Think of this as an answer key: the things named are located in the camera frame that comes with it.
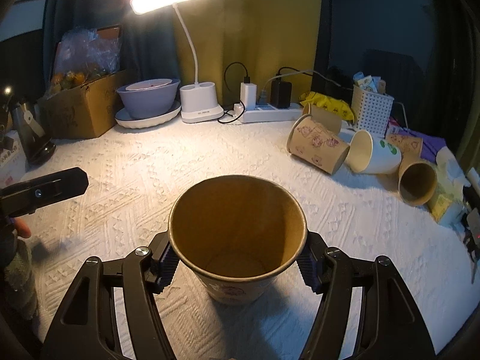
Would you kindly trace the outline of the person left hand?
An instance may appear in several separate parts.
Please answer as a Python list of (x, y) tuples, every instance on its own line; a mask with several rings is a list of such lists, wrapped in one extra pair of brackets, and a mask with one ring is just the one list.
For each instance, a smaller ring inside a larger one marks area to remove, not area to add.
[(13, 224), (15, 225), (15, 230), (17, 231), (17, 235), (24, 239), (28, 239), (32, 236), (32, 232), (29, 226), (24, 222), (21, 218), (14, 218), (12, 219)]

